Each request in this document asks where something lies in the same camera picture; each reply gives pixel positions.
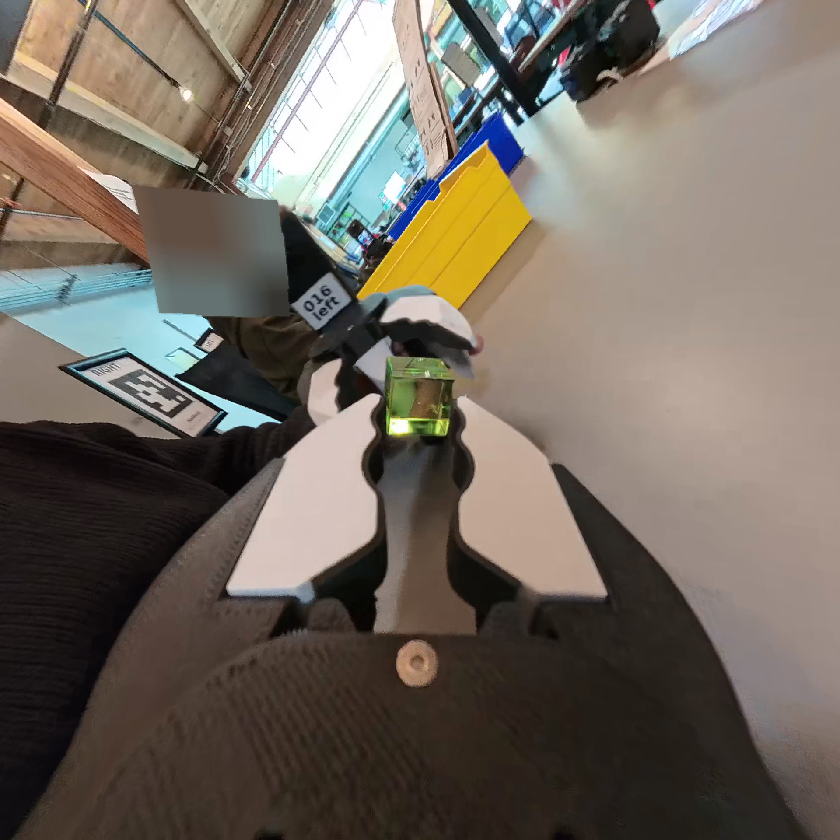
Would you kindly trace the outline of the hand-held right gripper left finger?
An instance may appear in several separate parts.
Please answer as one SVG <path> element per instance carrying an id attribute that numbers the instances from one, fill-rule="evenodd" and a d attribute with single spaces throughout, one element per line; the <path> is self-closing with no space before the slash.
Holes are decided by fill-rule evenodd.
<path id="1" fill-rule="evenodd" d="M 365 396 L 287 452 L 228 578 L 227 595 L 313 602 L 325 592 L 329 573 L 372 545 L 379 499 L 363 459 L 377 439 L 380 403 L 377 395 Z"/>

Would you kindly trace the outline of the black battery charger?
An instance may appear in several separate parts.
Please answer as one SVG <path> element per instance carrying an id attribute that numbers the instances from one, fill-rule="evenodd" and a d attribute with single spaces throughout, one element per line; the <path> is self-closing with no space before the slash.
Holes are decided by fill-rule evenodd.
<path id="1" fill-rule="evenodd" d="M 597 93 L 606 81 L 623 78 L 632 63 L 628 56 L 601 42 L 580 44 L 571 48 L 560 64 L 560 83 L 568 97 L 580 103 Z"/>
<path id="2" fill-rule="evenodd" d="M 659 37 L 658 20 L 650 2 L 619 2 L 596 34 L 600 71 L 632 71 L 653 55 Z"/>

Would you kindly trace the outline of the person's left forearm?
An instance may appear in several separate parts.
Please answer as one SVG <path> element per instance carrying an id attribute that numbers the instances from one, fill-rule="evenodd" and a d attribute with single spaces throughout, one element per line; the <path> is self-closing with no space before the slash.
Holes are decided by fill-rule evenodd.
<path id="1" fill-rule="evenodd" d="M 164 440 L 135 437 L 123 451 L 142 460 L 168 498 L 167 506 L 205 519 L 273 460 L 315 429 L 305 408 L 283 423 L 236 427 L 225 433 Z"/>

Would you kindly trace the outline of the printed cardboard sign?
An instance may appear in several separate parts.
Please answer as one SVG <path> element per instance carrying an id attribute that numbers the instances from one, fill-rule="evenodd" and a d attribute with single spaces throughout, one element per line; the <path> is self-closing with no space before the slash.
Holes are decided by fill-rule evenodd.
<path id="1" fill-rule="evenodd" d="M 395 1 L 392 24 L 406 92 L 426 163 L 426 178 L 441 175 L 458 152 L 437 70 L 429 64 L 418 1 Z"/>

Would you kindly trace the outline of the printed paper sheet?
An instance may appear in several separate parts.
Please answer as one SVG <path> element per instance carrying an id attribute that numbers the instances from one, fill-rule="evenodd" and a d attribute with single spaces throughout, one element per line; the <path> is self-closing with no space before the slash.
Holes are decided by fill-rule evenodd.
<path id="1" fill-rule="evenodd" d="M 667 57 L 673 60 L 704 43 L 745 14 L 756 10 L 763 1 L 704 1 L 684 20 L 667 42 Z"/>

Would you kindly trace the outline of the green transparent cube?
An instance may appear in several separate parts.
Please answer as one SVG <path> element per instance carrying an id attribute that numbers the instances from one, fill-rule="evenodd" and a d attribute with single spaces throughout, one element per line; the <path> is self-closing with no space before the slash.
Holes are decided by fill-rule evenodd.
<path id="1" fill-rule="evenodd" d="M 391 356 L 385 367 L 385 432 L 393 438 L 446 438 L 455 375 L 437 358 Z"/>

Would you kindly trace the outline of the dark cloth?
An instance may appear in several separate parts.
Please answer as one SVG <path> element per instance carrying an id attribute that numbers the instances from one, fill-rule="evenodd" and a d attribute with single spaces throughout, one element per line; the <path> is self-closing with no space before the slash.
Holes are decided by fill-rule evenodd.
<path id="1" fill-rule="evenodd" d="M 280 393 L 227 342 L 220 343 L 175 378 L 194 389 L 280 422 L 285 421 L 298 407 L 297 402 Z"/>

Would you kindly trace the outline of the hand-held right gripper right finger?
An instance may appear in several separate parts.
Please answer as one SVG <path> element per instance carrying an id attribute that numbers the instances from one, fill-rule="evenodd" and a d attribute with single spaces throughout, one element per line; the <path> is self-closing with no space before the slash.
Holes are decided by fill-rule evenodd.
<path id="1" fill-rule="evenodd" d="M 457 400 L 467 476 L 455 536 L 470 557 L 542 599 L 606 599 L 607 589 L 543 452 L 466 396 Z"/>

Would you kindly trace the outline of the framed marker sign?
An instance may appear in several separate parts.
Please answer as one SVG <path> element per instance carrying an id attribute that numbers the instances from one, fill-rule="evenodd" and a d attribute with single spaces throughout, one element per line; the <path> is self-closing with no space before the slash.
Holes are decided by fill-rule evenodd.
<path id="1" fill-rule="evenodd" d="M 59 370 L 179 438 L 214 434 L 228 415 L 126 349 L 62 364 Z"/>

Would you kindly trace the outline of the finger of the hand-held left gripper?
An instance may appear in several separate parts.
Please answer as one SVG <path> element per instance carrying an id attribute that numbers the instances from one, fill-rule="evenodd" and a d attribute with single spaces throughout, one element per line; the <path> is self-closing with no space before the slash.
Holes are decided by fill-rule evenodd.
<path id="1" fill-rule="evenodd" d="M 340 358 L 305 363 L 297 391 L 316 427 L 359 401 L 358 376 L 359 372 Z"/>
<path id="2" fill-rule="evenodd" d="M 477 333 L 460 310 L 433 292 L 388 299 L 380 325 L 408 354 L 440 360 L 458 378 L 475 377 Z"/>

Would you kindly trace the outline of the black metal post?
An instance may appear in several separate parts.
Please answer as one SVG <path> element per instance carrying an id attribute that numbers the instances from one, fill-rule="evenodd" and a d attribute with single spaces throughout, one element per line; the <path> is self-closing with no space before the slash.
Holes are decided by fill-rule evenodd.
<path id="1" fill-rule="evenodd" d="M 448 2 L 467 35 L 496 72 L 494 98 L 500 102 L 503 111 L 514 125 L 521 126 L 538 112 L 537 95 L 520 77 L 511 62 L 512 55 L 504 51 L 502 44 L 505 42 L 506 27 L 509 25 L 517 25 L 522 20 L 526 28 L 525 33 L 531 35 L 539 35 L 539 28 L 531 15 L 531 2 L 498 2 L 498 4 L 504 6 L 509 14 L 506 20 L 501 22 L 501 27 L 492 21 L 486 22 L 481 16 L 490 14 L 482 6 L 482 2 Z"/>

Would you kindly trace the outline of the blue plastic bin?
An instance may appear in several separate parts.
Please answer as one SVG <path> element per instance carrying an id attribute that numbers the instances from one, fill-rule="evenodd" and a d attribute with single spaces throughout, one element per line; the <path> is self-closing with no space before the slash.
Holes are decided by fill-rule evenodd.
<path id="1" fill-rule="evenodd" d="M 467 141 L 459 148 L 454 159 L 448 163 L 439 176 L 427 181 L 419 189 L 406 209 L 389 227 L 388 238 L 391 241 L 399 239 L 426 202 L 437 198 L 440 193 L 441 181 L 484 144 L 487 144 L 489 150 L 496 156 L 500 168 L 506 175 L 509 175 L 524 157 L 522 147 L 510 131 L 501 113 L 493 114 L 477 131 L 468 137 Z"/>

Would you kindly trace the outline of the yellow plastic bins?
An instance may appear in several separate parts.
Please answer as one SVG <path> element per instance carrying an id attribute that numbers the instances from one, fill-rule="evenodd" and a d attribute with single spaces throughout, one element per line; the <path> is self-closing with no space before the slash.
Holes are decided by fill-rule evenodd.
<path id="1" fill-rule="evenodd" d="M 402 232 L 360 299 L 422 286 L 460 309 L 532 216 L 483 143 L 441 182 Z"/>

